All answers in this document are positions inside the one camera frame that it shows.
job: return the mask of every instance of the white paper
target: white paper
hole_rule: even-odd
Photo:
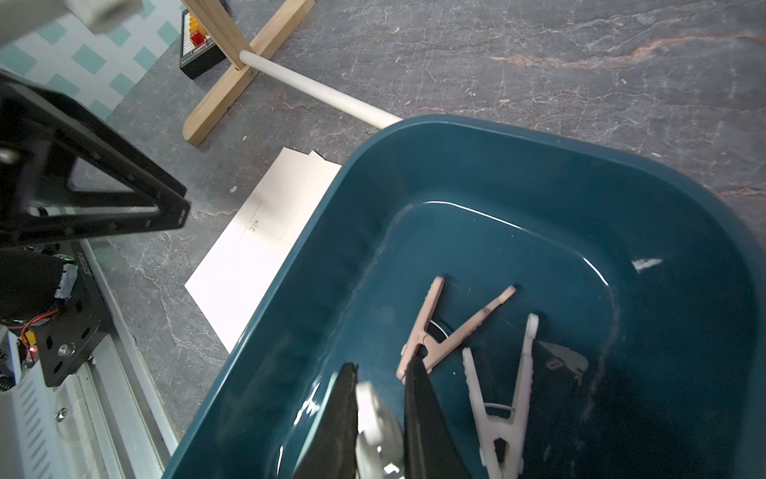
[[[339,169],[319,155],[282,148],[186,281],[227,351],[237,344]]]

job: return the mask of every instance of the screw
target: screw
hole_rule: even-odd
[[[4,165],[15,165],[20,158],[21,155],[19,155],[18,152],[8,148],[0,148],[0,163],[3,163]]]
[[[76,348],[77,348],[77,345],[75,343],[62,344],[58,348],[58,355],[62,357],[72,356]]]

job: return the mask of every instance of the black metal bracket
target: black metal bracket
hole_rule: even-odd
[[[75,188],[78,158],[132,191]],[[6,72],[0,189],[0,248],[180,228],[191,208],[186,187],[77,101]],[[122,211],[44,217],[31,213],[38,206]]]
[[[65,241],[60,245],[60,253],[75,258],[78,274],[72,295],[61,312],[42,326],[33,326],[46,386],[61,385],[76,372],[112,326],[109,307],[80,242]]]

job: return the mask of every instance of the white dowel rod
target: white dowel rod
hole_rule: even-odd
[[[290,69],[287,69],[281,65],[275,64],[266,58],[259,57],[255,53],[249,51],[240,52],[240,60],[246,65],[250,65],[256,70],[267,74],[272,78],[290,85],[297,90],[301,90],[305,94],[308,94],[317,100],[323,101],[328,105],[348,113],[349,115],[359,118],[365,123],[369,123],[376,128],[383,130],[386,126],[393,125],[396,122],[401,121],[396,115],[392,115],[387,111],[383,111],[380,108],[368,105],[361,100],[357,100],[354,97],[350,97],[343,92],[334,90],[327,85],[321,84],[318,81],[311,78],[304,77],[300,73],[296,73]]]

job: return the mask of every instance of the pink clothespin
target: pink clothespin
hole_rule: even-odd
[[[436,309],[436,303],[441,295],[441,290],[444,287],[444,278],[437,276],[426,295],[426,300],[423,302],[420,312],[417,314],[415,325],[412,326],[412,332],[410,338],[407,340],[407,344],[401,349],[401,361],[399,367],[396,369],[396,377],[404,381],[404,373],[407,371],[407,365],[410,363],[410,359],[417,352],[417,347],[423,345],[428,350],[428,354],[423,358],[423,364],[426,366],[426,370],[430,373],[431,370],[439,364],[439,362],[446,358],[448,354],[452,353],[484,320],[492,313],[495,308],[505,303],[515,292],[516,288],[509,286],[503,291],[500,296],[492,300],[484,308],[471,316],[463,325],[457,328],[457,331],[450,334],[444,341],[437,343],[433,336],[426,332],[428,321],[431,316],[434,315]]]

